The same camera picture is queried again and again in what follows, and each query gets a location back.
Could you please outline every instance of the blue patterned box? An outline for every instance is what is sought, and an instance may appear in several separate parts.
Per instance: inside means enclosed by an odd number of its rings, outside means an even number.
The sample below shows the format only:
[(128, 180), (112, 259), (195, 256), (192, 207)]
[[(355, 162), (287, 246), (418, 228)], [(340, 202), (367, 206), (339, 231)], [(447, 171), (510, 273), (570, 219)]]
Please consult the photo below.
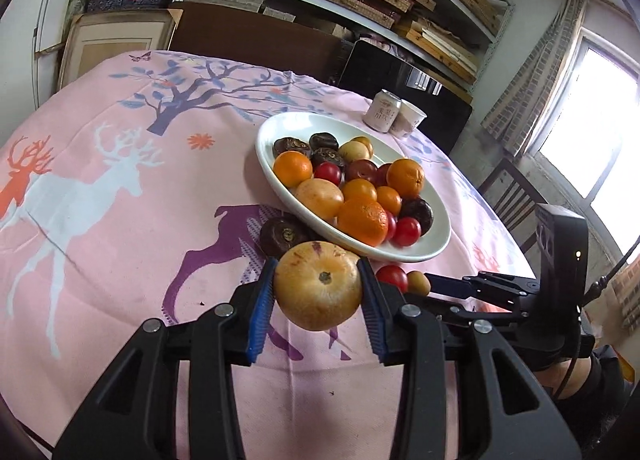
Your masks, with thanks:
[(122, 0), (89, 0), (86, 8), (87, 12), (98, 12), (99, 10), (120, 10)]
[(122, 0), (122, 8), (163, 8), (171, 0)]

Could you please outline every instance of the cherry tomato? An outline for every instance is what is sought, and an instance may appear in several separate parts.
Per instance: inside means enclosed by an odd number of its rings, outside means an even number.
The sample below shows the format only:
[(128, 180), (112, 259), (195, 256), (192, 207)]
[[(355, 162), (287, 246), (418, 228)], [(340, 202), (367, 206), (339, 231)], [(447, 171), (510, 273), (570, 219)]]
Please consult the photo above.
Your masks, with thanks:
[(390, 167), (391, 164), (383, 164), (378, 168), (378, 172), (376, 173), (376, 187), (386, 185), (386, 172)]
[(335, 185), (340, 185), (342, 181), (342, 172), (340, 168), (330, 162), (323, 162), (314, 171), (314, 178), (321, 178), (322, 180), (328, 180)]
[(400, 218), (396, 224), (396, 236), (393, 243), (398, 247), (408, 247), (413, 245), (420, 238), (420, 222), (415, 218)]
[(390, 283), (405, 293), (409, 289), (406, 273), (397, 265), (385, 265), (376, 273), (376, 279), (382, 283)]
[(388, 242), (389, 240), (393, 239), (393, 237), (395, 236), (396, 224), (398, 222), (396, 222), (396, 217), (393, 216), (389, 211), (385, 211), (385, 213), (386, 213), (386, 219), (389, 222), (388, 229), (386, 230), (386, 238), (385, 238), (385, 241)]

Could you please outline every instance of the metal screw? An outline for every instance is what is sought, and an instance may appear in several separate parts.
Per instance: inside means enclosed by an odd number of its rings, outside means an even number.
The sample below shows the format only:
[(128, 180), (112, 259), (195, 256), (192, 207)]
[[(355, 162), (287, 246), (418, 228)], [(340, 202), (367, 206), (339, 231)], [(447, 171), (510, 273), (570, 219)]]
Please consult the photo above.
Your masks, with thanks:
[(476, 331), (481, 334), (488, 334), (491, 330), (494, 329), (491, 323), (489, 323), (486, 319), (477, 319), (474, 321), (474, 328)]
[(220, 303), (213, 309), (213, 313), (218, 317), (229, 317), (234, 312), (234, 307), (229, 303)]
[(159, 319), (147, 319), (142, 323), (142, 329), (149, 334), (157, 332), (161, 328), (162, 322)]
[(403, 305), (400, 310), (407, 317), (418, 317), (420, 315), (420, 309), (412, 304)]

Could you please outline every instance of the white cabinet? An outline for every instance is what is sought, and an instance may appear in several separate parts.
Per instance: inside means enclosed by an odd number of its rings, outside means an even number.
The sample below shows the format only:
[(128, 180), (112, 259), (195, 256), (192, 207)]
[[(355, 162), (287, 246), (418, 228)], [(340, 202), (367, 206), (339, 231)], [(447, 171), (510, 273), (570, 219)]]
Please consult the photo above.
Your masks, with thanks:
[(0, 19), (0, 145), (54, 93), (57, 53), (69, 0), (12, 0)]

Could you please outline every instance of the curtain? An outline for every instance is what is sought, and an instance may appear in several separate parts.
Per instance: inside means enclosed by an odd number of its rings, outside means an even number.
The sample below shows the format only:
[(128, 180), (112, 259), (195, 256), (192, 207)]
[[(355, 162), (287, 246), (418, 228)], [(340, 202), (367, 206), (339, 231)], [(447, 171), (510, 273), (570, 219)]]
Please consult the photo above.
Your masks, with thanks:
[(542, 116), (583, 17), (586, 0), (564, 0), (560, 10), (482, 126), (513, 156), (526, 147)]

